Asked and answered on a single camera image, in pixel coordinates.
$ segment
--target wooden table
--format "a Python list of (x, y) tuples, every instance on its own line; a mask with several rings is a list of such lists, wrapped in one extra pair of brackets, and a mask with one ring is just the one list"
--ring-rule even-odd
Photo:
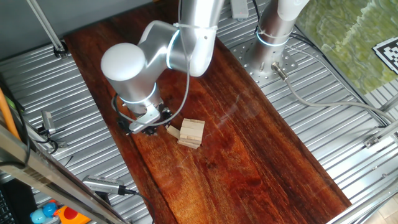
[[(177, 144), (163, 127), (157, 136), (127, 136), (118, 127), (101, 57), (114, 44), (138, 43), (155, 19), (176, 22), (176, 11), (174, 2), (151, 3), (65, 37), (139, 191), (155, 205), (156, 223), (326, 223), (350, 206), (219, 40), (208, 71), (190, 79), (187, 103), (172, 121), (176, 128), (183, 118), (206, 121), (201, 147)], [(180, 72), (159, 78), (172, 111), (185, 84)]]

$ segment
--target green surface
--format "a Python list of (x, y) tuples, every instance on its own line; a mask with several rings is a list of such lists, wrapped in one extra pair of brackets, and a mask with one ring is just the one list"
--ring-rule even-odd
[(310, 0), (297, 25), (362, 93), (398, 78), (372, 49), (398, 36), (398, 0)]

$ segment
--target metal mounting plate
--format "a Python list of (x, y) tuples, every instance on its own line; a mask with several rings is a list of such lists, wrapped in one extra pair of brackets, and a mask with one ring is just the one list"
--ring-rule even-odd
[[(269, 83), (275, 79), (279, 79), (279, 76), (276, 72), (260, 72), (259, 70), (248, 66), (249, 62), (246, 61), (245, 56), (246, 52), (254, 44), (254, 41), (256, 40), (252, 39), (243, 44), (239, 44), (233, 47), (231, 51), (232, 54), (239, 60), (244, 69), (246, 69), (248, 74), (250, 74), (253, 80), (257, 83), (257, 85), (264, 86), (266, 83)], [(288, 75), (297, 69), (298, 65), (296, 61), (290, 56), (286, 49), (284, 50), (282, 59), (283, 63), (280, 66)]]

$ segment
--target metal rail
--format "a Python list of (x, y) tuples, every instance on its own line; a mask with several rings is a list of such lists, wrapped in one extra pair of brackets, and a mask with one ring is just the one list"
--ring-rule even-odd
[[(26, 145), (2, 126), (0, 142), (0, 160), (24, 160)], [(0, 168), (97, 223), (127, 224), (111, 206), (41, 149), (37, 152), (31, 151), (28, 167), (25, 169), (14, 166)]]
[(52, 26), (51, 26), (49, 20), (46, 18), (43, 10), (40, 8), (40, 6), (37, 3), (37, 1), (36, 0), (26, 0), (26, 1), (28, 2), (30, 8), (32, 9), (32, 11), (36, 15), (37, 19), (41, 23), (43, 29), (47, 33), (47, 35), (50, 38), (51, 42), (53, 43), (53, 45), (55, 47), (55, 50), (57, 52), (59, 52), (59, 54), (61, 56), (61, 59), (62, 60), (67, 59), (68, 58), (67, 51), (63, 47), (63, 45), (61, 43), (61, 40), (58, 38), (58, 36), (55, 33), (55, 31), (52, 29)]

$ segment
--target orange object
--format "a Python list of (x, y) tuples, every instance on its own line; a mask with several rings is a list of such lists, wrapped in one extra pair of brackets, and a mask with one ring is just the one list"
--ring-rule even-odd
[(91, 221), (91, 219), (74, 211), (68, 206), (58, 209), (54, 215), (58, 215), (60, 217), (62, 224), (86, 224)]

